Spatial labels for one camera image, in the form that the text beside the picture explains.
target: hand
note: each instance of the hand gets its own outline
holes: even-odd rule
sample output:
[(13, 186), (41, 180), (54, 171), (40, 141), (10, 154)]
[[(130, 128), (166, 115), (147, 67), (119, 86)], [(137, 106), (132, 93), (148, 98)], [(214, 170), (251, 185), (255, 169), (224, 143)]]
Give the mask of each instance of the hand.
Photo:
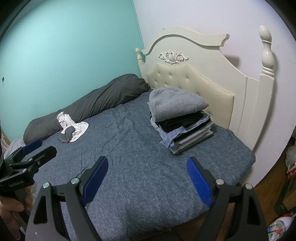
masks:
[[(27, 196), (25, 197), (26, 210), (32, 211), (33, 208), (33, 196), (30, 194), (31, 187), (25, 188)], [(20, 224), (18, 220), (13, 215), (12, 211), (22, 212), (24, 211), (24, 206), (14, 198), (2, 197), (0, 196), (0, 215), (6, 224), (7, 228), (14, 236), (15, 239), (19, 239)]]

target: dark gray pillowcase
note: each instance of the dark gray pillowcase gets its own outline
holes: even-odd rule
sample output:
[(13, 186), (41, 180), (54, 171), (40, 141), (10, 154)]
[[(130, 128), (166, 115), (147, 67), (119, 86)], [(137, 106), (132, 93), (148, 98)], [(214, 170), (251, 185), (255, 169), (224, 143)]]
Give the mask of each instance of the dark gray pillowcase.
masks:
[(107, 85), (93, 90), (68, 107), (49, 115), (32, 120), (24, 133), (24, 143), (37, 139), (45, 140), (62, 130), (57, 115), (62, 111), (69, 114), (76, 123), (92, 117), (104, 110), (114, 108), (135, 99), (146, 92), (149, 85), (135, 74), (125, 74), (113, 79)]

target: gray sweater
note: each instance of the gray sweater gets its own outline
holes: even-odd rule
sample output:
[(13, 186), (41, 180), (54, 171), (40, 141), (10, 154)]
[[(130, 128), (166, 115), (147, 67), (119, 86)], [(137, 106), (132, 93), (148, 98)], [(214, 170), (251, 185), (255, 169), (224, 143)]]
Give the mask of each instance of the gray sweater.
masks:
[(209, 106), (199, 95), (172, 86), (154, 89), (147, 104), (154, 122), (201, 111)]

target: wooden bed frame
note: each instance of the wooden bed frame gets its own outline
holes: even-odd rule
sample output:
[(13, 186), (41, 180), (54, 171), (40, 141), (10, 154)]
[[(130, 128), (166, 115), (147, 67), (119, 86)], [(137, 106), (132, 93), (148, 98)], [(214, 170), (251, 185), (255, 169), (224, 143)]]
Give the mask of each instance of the wooden bed frame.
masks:
[(8, 148), (8, 146), (10, 145), (9, 140), (7, 139), (7, 137), (4, 135), (4, 133), (2, 131), (1, 131), (1, 142), (3, 142), (3, 144), (4, 144), (4, 150), (6, 150)]
[(221, 53), (229, 34), (200, 34), (184, 27), (163, 28), (147, 48), (136, 48), (142, 78), (151, 88), (168, 85), (199, 94), (205, 112), (254, 149), (268, 113), (274, 84), (271, 34), (260, 26), (263, 43), (259, 80), (247, 77)]

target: blue bed sheet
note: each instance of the blue bed sheet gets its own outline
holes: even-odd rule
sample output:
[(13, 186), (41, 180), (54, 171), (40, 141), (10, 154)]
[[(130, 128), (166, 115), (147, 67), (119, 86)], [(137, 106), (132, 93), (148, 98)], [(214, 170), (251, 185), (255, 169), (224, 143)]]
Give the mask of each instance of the blue bed sheet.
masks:
[[(136, 240), (187, 222), (206, 211), (186, 172), (195, 156), (215, 178), (234, 185), (255, 162), (252, 151), (232, 131), (212, 126), (214, 135), (174, 155), (160, 144), (149, 122), (150, 92), (86, 119), (87, 131), (75, 142), (49, 137), (31, 156), (50, 145), (57, 156), (34, 179), (38, 190), (49, 181), (67, 183), (106, 156), (109, 171), (86, 210), (102, 240)], [(62, 205), (71, 240), (77, 240), (66, 205)]]

